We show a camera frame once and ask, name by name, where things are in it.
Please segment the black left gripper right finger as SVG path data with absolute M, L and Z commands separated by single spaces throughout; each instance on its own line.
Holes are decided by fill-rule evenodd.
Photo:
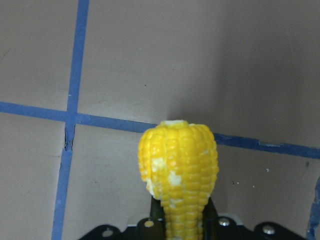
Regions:
M 205 205 L 202 212 L 202 239 L 217 240 L 218 239 L 218 213 L 211 197 Z

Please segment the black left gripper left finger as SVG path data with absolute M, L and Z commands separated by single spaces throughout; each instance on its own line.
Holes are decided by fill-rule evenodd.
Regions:
M 154 226 L 151 227 L 151 239 L 165 240 L 166 222 L 164 209 L 161 206 L 161 202 L 153 197 L 151 197 L 149 217 L 154 222 Z

